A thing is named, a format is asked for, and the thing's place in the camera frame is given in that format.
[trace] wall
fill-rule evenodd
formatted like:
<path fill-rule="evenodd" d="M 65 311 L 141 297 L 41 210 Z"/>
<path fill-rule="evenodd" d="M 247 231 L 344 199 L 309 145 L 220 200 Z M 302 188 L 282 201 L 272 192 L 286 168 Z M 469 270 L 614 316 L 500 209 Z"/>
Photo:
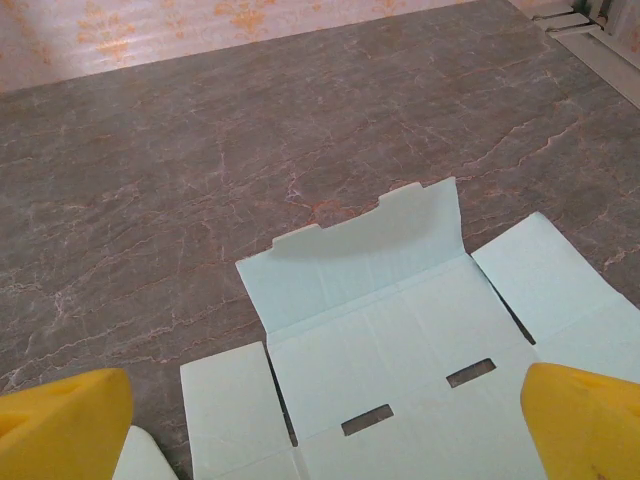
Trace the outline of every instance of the wall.
<path fill-rule="evenodd" d="M 0 91 L 463 1 L 0 0 Z"/>

